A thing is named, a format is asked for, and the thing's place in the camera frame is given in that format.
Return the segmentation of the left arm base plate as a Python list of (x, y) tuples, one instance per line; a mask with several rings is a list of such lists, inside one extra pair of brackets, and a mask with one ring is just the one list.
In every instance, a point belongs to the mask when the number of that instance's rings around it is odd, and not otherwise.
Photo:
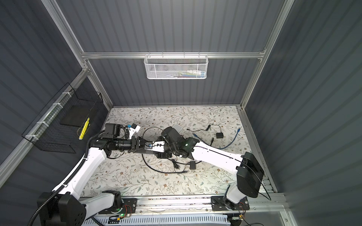
[(111, 207), (99, 212), (99, 214), (134, 214), (137, 207), (136, 198), (123, 198), (122, 205), (120, 207)]

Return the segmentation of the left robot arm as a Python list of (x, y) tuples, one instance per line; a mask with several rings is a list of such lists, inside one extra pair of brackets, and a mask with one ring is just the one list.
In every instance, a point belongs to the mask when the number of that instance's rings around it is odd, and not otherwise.
[(99, 212), (109, 209), (114, 214), (126, 215), (128, 208), (119, 191), (107, 190), (92, 198), (80, 201), (86, 183), (112, 151), (137, 151), (146, 140), (134, 138), (140, 130), (136, 124), (124, 127), (107, 123), (105, 129), (92, 136), (86, 151), (77, 165), (51, 192), (44, 192), (37, 201), (37, 210), (28, 225), (39, 218), (42, 226), (80, 226)]

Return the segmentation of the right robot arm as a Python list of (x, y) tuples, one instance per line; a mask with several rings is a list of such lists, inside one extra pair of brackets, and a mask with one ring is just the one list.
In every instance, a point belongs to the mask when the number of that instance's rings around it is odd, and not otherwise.
[(162, 131), (158, 141), (145, 145), (159, 153), (173, 153), (181, 158), (209, 163), (221, 168), (236, 178), (236, 182), (227, 188), (226, 200), (237, 204), (244, 197), (257, 198), (264, 177), (264, 170), (256, 157), (250, 153), (229, 153), (212, 147), (203, 141), (184, 138), (173, 127)]

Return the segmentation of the small black power adapter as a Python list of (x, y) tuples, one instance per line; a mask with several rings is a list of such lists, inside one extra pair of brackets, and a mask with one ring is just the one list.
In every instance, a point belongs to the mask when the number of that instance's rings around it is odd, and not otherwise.
[(189, 162), (189, 169), (190, 170), (195, 170), (196, 169), (196, 162), (195, 161), (190, 161)]

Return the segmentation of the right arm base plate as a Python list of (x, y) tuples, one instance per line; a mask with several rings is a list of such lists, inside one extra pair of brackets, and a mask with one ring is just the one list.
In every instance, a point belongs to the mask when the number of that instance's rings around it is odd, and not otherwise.
[(213, 211), (248, 211), (250, 210), (248, 198), (245, 196), (238, 203), (233, 203), (225, 196), (211, 196), (211, 205)]

